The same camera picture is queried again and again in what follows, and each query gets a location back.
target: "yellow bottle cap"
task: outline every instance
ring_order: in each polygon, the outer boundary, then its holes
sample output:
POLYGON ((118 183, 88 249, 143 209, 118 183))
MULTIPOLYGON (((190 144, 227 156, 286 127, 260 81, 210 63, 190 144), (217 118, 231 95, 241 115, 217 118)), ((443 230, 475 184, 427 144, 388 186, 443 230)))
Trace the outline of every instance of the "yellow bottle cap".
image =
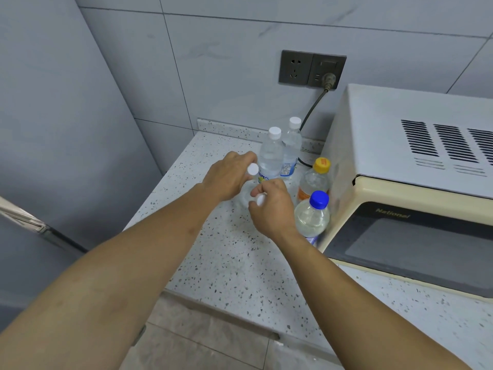
POLYGON ((326 174, 330 169, 330 161, 324 157, 318 157, 313 164, 313 169, 318 174, 326 174))

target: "microwave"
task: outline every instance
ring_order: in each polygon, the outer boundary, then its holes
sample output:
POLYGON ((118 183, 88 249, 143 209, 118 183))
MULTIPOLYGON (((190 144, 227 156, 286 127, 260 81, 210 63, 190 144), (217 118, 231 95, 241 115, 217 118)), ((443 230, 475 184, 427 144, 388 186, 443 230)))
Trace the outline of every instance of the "microwave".
POLYGON ((493 302, 493 99, 350 84, 321 155, 324 255, 493 302))

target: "brand logo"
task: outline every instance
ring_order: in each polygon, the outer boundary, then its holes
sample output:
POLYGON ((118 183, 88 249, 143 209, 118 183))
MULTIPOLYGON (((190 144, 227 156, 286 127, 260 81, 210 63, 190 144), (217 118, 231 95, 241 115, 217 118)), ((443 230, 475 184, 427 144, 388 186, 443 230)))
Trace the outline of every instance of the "brand logo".
POLYGON ((376 210, 377 213, 382 213, 382 214, 386 214, 388 216, 392 216, 392 217, 399 217, 399 218, 409 218, 411 215, 405 215, 405 214, 399 214, 399 213, 396 213, 394 211, 391 211, 391 210, 382 210, 382 209, 377 209, 376 210))

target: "refrigerator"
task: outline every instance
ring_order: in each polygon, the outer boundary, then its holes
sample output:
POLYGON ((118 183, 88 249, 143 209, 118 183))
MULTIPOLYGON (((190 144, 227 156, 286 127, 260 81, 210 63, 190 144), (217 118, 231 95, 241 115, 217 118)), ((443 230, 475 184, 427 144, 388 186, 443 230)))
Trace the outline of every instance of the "refrigerator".
POLYGON ((0 330, 161 178, 75 1, 0 0, 0 330))

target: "air vent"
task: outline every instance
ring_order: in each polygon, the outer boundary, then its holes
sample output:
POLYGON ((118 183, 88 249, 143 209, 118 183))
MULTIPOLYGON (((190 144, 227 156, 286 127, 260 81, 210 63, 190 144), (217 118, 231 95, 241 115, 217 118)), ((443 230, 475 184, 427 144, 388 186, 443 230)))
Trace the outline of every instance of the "air vent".
POLYGON ((441 161, 434 161, 434 160, 427 159, 427 158, 417 158, 417 157, 414 157, 414 161, 416 162, 416 165, 418 165, 418 166, 431 167, 434 169, 445 170, 445 165, 441 161))
POLYGON ((493 132, 486 130, 468 129, 486 160, 493 166, 493 132))
POLYGON ((402 119, 401 123, 413 153, 438 157, 438 152, 424 122, 402 119))
POLYGON ((476 156, 456 126, 434 125, 447 154, 453 160, 478 163, 476 156))
POLYGON ((462 166, 462 165, 454 165, 453 168, 458 172, 458 173, 463 173, 463 174, 470 174, 470 175, 477 175, 479 177, 484 177, 486 178, 487 175, 484 171, 484 169, 477 169, 475 167, 470 167, 470 166, 462 166))

